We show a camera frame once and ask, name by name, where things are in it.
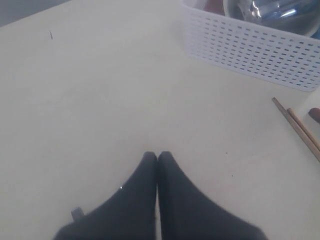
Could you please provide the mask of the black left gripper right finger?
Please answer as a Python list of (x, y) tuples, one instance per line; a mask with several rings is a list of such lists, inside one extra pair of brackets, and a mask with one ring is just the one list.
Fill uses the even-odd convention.
[(265, 240), (263, 231), (203, 194), (172, 153), (158, 156), (158, 203), (164, 240)]

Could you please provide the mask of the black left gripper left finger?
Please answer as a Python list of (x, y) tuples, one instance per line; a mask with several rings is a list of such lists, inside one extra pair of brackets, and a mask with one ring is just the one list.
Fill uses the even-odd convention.
[(145, 152), (128, 180), (106, 202), (62, 227), (56, 240), (156, 239), (157, 156)]

